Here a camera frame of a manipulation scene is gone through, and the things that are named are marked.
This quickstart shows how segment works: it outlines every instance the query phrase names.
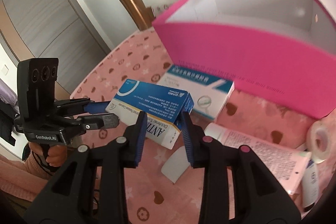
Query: camera lens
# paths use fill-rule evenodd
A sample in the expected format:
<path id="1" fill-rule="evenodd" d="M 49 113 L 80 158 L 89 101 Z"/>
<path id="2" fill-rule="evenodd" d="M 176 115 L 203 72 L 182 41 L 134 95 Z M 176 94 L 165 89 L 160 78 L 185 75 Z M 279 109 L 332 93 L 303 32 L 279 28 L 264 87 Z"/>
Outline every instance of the camera lens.
<path id="1" fill-rule="evenodd" d="M 53 68 L 51 69 L 51 77 L 55 77 L 55 76 L 56 76 L 56 72 L 57 72 L 56 67 L 53 67 Z"/>
<path id="2" fill-rule="evenodd" d="M 42 80 L 46 81 L 49 78 L 50 70 L 49 67 L 44 67 L 42 70 Z"/>
<path id="3" fill-rule="evenodd" d="M 31 74 L 31 80 L 35 83 L 39 79 L 39 71 L 37 69 L 33 70 L 33 73 Z"/>

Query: pink bed sheet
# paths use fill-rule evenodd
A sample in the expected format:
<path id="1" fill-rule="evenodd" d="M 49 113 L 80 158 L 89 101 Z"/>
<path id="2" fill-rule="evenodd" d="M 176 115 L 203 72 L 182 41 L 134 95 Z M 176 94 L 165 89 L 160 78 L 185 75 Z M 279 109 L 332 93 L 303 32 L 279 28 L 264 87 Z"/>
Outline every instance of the pink bed sheet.
<path id="1" fill-rule="evenodd" d="M 171 63 L 166 49 L 153 29 L 136 32 L 94 68 L 73 92 L 71 98 L 111 100 L 125 79 L 157 83 Z M 209 123 L 195 114 L 192 114 L 192 120 L 203 129 Z M 306 133 L 314 122 L 312 118 L 287 107 L 239 90 L 233 92 L 217 120 L 217 123 L 224 127 L 290 148 L 296 148 L 305 142 Z M 330 131 L 336 131 L 336 111 L 325 118 L 325 123 Z M 121 123 L 115 129 L 89 131 L 82 136 L 83 142 L 91 148 L 102 146 L 122 135 L 125 128 L 126 125 Z M 126 198 L 131 223 L 198 222 L 204 171 L 189 168 L 176 184 L 161 173 L 163 164 L 182 145 L 181 136 L 173 150 L 146 139 L 139 167 L 125 171 Z M 335 149 L 328 160 L 318 165 L 321 193 L 335 171 L 334 151 Z M 292 198 L 301 208 L 300 188 Z M 233 216 L 233 207 L 230 211 L 230 215 Z"/>

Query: medicine box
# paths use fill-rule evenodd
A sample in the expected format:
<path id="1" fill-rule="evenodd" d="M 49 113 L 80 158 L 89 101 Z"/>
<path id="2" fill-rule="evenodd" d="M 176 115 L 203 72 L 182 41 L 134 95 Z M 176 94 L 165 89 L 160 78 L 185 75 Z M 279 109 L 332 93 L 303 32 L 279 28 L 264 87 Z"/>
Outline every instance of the medicine box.
<path id="1" fill-rule="evenodd" d="M 230 80 L 176 65 L 157 84 L 188 91 L 194 111 L 210 120 L 216 119 L 235 88 Z"/>
<path id="2" fill-rule="evenodd" d="M 136 123 L 140 111 L 145 111 L 146 137 L 172 149 L 181 130 L 179 114 L 190 113 L 193 106 L 187 91 L 127 79 L 106 111 L 116 114 L 128 126 Z"/>

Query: pink package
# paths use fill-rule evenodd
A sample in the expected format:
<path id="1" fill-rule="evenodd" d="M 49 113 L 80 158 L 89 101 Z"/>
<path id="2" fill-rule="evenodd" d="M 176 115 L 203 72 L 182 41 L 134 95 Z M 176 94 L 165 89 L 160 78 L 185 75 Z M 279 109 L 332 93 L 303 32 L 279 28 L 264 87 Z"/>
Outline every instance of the pink package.
<path id="1" fill-rule="evenodd" d="M 177 65 L 317 119 L 336 107 L 335 22 L 318 0 L 179 0 L 153 26 Z"/>

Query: wardrobe door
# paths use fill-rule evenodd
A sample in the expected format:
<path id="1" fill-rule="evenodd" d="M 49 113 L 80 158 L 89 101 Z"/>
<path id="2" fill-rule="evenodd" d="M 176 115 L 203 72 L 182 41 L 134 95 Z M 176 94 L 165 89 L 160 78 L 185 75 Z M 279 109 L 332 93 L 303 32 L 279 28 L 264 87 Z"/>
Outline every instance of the wardrobe door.
<path id="1" fill-rule="evenodd" d="M 105 56 L 80 19 L 64 30 L 41 54 L 41 57 L 58 57 L 58 82 L 69 93 Z"/>
<path id="2" fill-rule="evenodd" d="M 35 57 L 78 20 L 68 0 L 3 0 L 3 3 L 18 34 Z"/>

